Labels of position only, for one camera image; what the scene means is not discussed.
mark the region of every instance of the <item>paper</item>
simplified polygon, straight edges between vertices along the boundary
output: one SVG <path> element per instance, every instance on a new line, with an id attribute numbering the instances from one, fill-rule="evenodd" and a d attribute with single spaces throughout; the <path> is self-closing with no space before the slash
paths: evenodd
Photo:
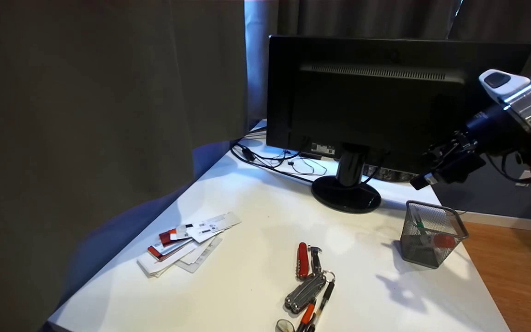
<path id="1" fill-rule="evenodd" d="M 197 243 L 203 243 L 207 242 L 208 238 L 238 225 L 240 219 L 234 216 L 234 214 L 221 214 L 221 216 L 216 216 L 216 218 L 210 218 L 207 221 L 201 221 L 201 223 L 194 223 L 190 229 L 186 229 L 188 236 L 194 238 L 194 242 Z"/>
<path id="2" fill-rule="evenodd" d="M 210 253 L 216 249 L 216 245 L 219 245 L 219 243 L 221 243 L 219 238 L 212 238 L 212 240 L 205 242 L 194 253 L 181 258 L 177 262 L 177 266 L 186 269 L 188 273 L 195 273 L 203 266 L 203 262 L 210 256 Z"/>
<path id="3" fill-rule="evenodd" d="M 184 247 L 181 247 L 179 251 L 171 253 L 164 260 L 157 260 L 153 255 L 149 255 L 146 251 L 144 255 L 140 255 L 136 258 L 136 262 L 138 262 L 138 266 L 142 267 L 142 271 L 146 275 L 155 277 L 157 273 L 164 271 L 166 267 L 173 266 L 177 260 L 181 260 L 183 256 L 192 253 L 195 247 L 197 247 L 197 243 L 186 243 Z"/>

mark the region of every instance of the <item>computer monitor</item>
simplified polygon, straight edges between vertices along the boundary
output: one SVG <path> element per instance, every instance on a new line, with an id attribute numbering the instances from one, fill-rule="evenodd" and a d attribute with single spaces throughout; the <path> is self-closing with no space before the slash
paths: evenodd
<path id="1" fill-rule="evenodd" d="M 478 76 L 520 72 L 529 44 L 269 37 L 267 144 L 334 157 L 337 173 L 312 194 L 326 207 L 369 212 L 378 192 L 365 164 L 411 173 L 426 151 L 492 101 Z"/>

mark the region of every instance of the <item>cable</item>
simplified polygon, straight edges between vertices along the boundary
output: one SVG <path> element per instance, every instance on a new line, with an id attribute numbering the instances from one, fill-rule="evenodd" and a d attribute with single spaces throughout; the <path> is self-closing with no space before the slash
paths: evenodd
<path id="1" fill-rule="evenodd" d="M 511 175 L 507 173 L 507 168 L 505 168 L 507 155 L 502 157 L 502 168 L 496 166 L 496 162 L 492 160 L 490 155 L 485 155 L 485 157 L 487 157 L 489 164 L 490 164 L 502 177 L 505 177 L 505 179 L 509 179 L 509 181 L 513 181 L 513 183 L 525 183 L 525 184 L 531 183 L 531 177 L 529 177 L 529 179 L 516 179 L 516 177 L 511 177 Z"/>
<path id="2" fill-rule="evenodd" d="M 302 181 L 302 183 L 313 183 L 313 181 L 310 181 L 310 179 L 304 179 L 304 177 L 299 177 L 299 175 L 293 175 L 293 173 L 277 170 L 278 166 L 282 166 L 284 160 L 293 159 L 293 157 L 299 155 L 299 153 L 288 155 L 289 151 L 284 151 L 282 157 L 262 157 L 262 155 L 251 151 L 247 146 L 243 146 L 243 144 L 240 144 L 240 142 L 232 144 L 230 153 L 232 153 L 238 160 L 242 160 L 242 162 L 245 162 L 245 164 L 258 166 L 258 168 L 266 168 L 266 170 L 269 170 L 269 172 L 275 172 L 275 173 L 280 173 L 280 175 L 286 175 L 286 177 Z"/>
<path id="3" fill-rule="evenodd" d="M 319 162 L 315 162 L 315 160 L 310 160 L 310 162 L 317 164 L 317 166 L 323 170 L 323 173 L 317 173 L 317 170 L 315 170 L 306 159 L 302 159 L 301 155 L 297 155 L 297 157 L 299 157 L 299 160 L 301 160 L 302 164 L 306 164 L 306 166 L 310 168 L 310 173 L 308 173 L 308 172 L 301 172 L 293 160 L 288 160 L 288 164 L 291 166 L 291 170 L 295 170 L 297 173 L 301 173 L 301 175 L 326 175 L 328 170 L 326 170 L 323 164 L 319 164 Z"/>
<path id="4" fill-rule="evenodd" d="M 369 184 L 372 177 L 376 177 L 376 173 L 380 172 L 380 168 L 384 166 L 385 159 L 389 157 L 391 153 L 384 153 L 378 166 L 374 168 L 374 172 L 361 183 L 361 184 Z"/>

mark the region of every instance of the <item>red object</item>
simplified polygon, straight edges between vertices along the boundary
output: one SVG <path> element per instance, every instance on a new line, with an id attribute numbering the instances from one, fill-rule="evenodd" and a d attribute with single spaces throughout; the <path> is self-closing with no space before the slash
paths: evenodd
<path id="1" fill-rule="evenodd" d="M 306 310 L 304 310 L 304 315 L 301 319 L 301 326 L 306 326 L 313 321 L 313 315 L 315 315 L 315 301 L 312 301 Z"/>
<path id="2" fill-rule="evenodd" d="M 452 234 L 435 234 L 433 236 L 433 245 L 443 247 L 443 249 L 454 249 L 455 247 L 455 238 Z"/>
<path id="3" fill-rule="evenodd" d="M 308 279 L 308 247 L 304 242 L 299 243 L 299 251 L 297 251 L 297 279 L 304 280 Z"/>
<path id="4" fill-rule="evenodd" d="M 166 231 L 166 232 L 160 232 L 160 234 L 159 234 L 159 240 L 160 240 L 160 243 L 166 247 L 166 245 L 170 245 L 170 243 L 173 242 L 171 236 L 175 236 L 175 234 L 177 234 L 177 229 L 170 229 L 170 231 Z"/>
<path id="5" fill-rule="evenodd" d="M 153 255 L 157 260 L 160 260 L 162 258 L 162 255 L 151 245 L 151 247 L 148 247 L 148 251 L 149 251 L 149 255 Z"/>

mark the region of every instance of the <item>desk surface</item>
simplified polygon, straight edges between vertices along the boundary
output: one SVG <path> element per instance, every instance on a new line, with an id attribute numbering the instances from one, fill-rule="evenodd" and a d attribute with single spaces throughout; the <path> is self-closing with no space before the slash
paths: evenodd
<path id="1" fill-rule="evenodd" d="M 323 267 L 337 275 L 321 332 L 509 330 L 465 245 L 439 269 L 407 264 L 396 253 L 404 203 L 437 203 L 435 194 L 371 184 L 382 194 L 382 207 L 343 214 L 319 205 L 304 183 L 227 153 L 50 321 L 68 330 L 271 332 L 280 317 L 299 319 L 282 302 L 297 286 L 297 243 L 306 242 L 323 249 Z M 221 234 L 194 275 L 173 266 L 148 279 L 136 266 L 159 232 L 223 212 L 242 223 Z"/>

